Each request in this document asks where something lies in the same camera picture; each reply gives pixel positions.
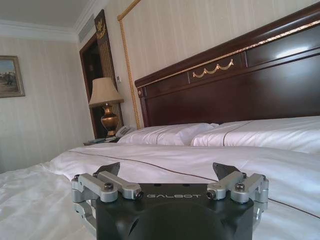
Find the lamp shade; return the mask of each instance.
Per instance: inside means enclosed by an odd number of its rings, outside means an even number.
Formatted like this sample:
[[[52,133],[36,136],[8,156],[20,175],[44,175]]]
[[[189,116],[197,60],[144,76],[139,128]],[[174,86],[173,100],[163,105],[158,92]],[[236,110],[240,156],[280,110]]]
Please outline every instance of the lamp shade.
[[[90,108],[106,103],[123,103],[124,100],[117,92],[110,77],[101,77],[92,81],[92,95],[89,102]]]

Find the striped wallpaper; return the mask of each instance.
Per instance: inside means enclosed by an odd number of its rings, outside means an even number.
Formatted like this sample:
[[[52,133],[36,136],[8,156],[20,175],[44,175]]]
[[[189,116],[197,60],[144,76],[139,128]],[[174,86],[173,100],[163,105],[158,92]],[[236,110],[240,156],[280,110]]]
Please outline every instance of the striped wallpaper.
[[[135,126],[117,15],[133,0],[105,7],[125,125]],[[203,52],[319,0],[141,0],[124,18],[133,80]]]
[[[93,139],[76,43],[0,37],[0,55],[18,56],[25,90],[0,98],[0,173]]]

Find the painting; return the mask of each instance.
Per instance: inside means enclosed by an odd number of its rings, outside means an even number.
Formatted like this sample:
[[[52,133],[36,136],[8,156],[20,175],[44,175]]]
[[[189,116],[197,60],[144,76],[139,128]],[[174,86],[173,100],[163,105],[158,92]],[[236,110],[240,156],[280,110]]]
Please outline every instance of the painting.
[[[18,57],[0,55],[0,98],[24,95]]]

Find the pillow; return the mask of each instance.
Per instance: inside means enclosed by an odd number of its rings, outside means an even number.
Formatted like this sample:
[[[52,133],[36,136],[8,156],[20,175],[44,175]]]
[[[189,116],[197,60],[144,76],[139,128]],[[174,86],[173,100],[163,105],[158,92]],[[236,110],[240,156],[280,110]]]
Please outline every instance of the pillow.
[[[252,146],[320,154],[320,116],[229,122],[195,136],[192,146]]]
[[[214,127],[208,123],[151,126],[124,135],[118,143],[189,146],[196,135]]]

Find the wooden headboard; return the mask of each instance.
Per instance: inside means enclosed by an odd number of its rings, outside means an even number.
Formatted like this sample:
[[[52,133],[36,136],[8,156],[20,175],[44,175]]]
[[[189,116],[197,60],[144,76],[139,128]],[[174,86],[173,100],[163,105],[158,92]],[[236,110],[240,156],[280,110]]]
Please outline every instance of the wooden headboard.
[[[145,127],[320,115],[320,2],[135,86]]]

